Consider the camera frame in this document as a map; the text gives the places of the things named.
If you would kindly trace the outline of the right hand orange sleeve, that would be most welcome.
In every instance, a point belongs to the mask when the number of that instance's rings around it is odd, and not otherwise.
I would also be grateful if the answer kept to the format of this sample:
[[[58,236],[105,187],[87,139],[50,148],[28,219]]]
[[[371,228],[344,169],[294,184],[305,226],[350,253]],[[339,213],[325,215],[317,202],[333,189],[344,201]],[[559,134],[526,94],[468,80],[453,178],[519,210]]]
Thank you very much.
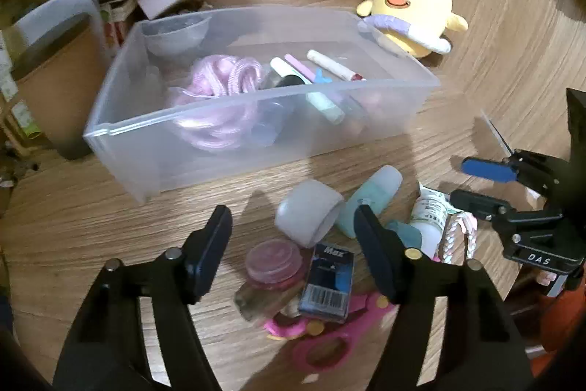
[[[540,286],[548,287],[552,282],[557,279],[557,273],[541,270],[535,276],[536,283]]]

